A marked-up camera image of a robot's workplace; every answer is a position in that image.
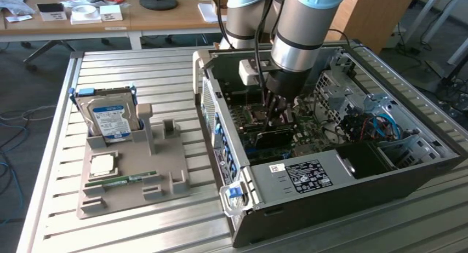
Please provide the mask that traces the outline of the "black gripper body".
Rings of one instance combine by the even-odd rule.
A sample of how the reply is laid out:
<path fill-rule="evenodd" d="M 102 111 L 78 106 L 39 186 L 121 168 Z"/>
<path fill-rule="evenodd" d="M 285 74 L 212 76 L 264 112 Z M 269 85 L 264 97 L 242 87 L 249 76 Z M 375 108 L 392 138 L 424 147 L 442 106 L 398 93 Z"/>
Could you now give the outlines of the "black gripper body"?
<path fill-rule="evenodd" d="M 275 70 L 268 74 L 267 88 L 276 95 L 295 100 L 303 92 L 311 71 L 291 72 L 287 70 Z"/>

